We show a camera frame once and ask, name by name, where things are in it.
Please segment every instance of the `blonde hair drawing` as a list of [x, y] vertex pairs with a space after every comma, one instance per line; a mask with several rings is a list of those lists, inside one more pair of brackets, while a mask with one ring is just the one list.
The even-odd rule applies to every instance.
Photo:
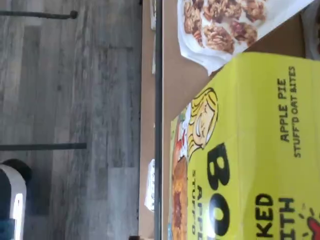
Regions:
[[218, 98], [212, 87], [205, 89], [191, 101], [191, 116], [187, 131], [187, 155], [209, 142], [218, 120]]

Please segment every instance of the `floor plank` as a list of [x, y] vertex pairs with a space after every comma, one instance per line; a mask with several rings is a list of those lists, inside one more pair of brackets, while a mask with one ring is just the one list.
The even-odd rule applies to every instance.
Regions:
[[6, 0], [0, 17], [0, 144], [86, 142], [86, 150], [0, 152], [33, 170], [24, 239], [138, 233], [141, 6], [136, 0]]

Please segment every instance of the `cardboard box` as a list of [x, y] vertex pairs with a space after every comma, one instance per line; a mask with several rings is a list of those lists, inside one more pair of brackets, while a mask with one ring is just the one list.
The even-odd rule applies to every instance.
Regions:
[[[168, 237], [170, 129], [174, 119], [212, 79], [205, 68], [180, 55], [177, 37], [177, 1], [163, 2], [163, 133], [162, 133], [162, 236]], [[255, 43], [250, 51], [304, 57], [302, 24], [296, 15]]]
[[320, 238], [319, 75], [247, 52], [186, 105], [170, 131], [173, 240]]
[[145, 206], [148, 165], [155, 158], [155, 76], [152, 74], [155, 32], [151, 30], [150, 0], [143, 1], [141, 63], [140, 188], [138, 234], [154, 236], [154, 213]]

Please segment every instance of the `cartoon girl illustration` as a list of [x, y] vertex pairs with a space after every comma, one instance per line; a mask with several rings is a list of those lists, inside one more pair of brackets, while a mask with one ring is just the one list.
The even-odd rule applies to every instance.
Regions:
[[196, 150], [205, 148], [217, 119], [218, 99], [214, 89], [209, 87], [196, 96], [186, 108], [178, 133], [179, 159], [186, 157], [189, 162]]

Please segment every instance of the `granola cluster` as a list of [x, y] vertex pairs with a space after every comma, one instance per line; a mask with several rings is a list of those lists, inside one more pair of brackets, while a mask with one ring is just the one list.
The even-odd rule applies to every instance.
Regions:
[[201, 35], [202, 18], [198, 6], [199, 4], [192, 4], [190, 1], [184, 4], [184, 31], [186, 34], [192, 34], [199, 45], [203, 47]]
[[213, 20], [221, 23], [224, 17], [238, 20], [242, 8], [236, 0], [208, 0], [208, 6], [205, 6], [203, 11], [203, 15], [208, 21]]
[[235, 41], [222, 26], [211, 24], [204, 27], [206, 45], [213, 49], [233, 54], [235, 51]]
[[[266, 0], [185, 0], [184, 1], [184, 31], [192, 34], [198, 44], [213, 50], [233, 54], [235, 40], [246, 42], [251, 46], [258, 39], [255, 26], [239, 22], [243, 14], [254, 23], [266, 19], [266, 9], [262, 1]], [[210, 22], [210, 26], [203, 27], [202, 17]], [[228, 31], [219, 26], [220, 23], [229, 25]]]
[[250, 24], [232, 21], [230, 28], [232, 36], [238, 41], [246, 42], [248, 47], [257, 41], [257, 29]]
[[253, 23], [257, 20], [264, 21], [266, 19], [265, 5], [261, 1], [245, 0], [243, 10], [245, 11], [246, 17]]

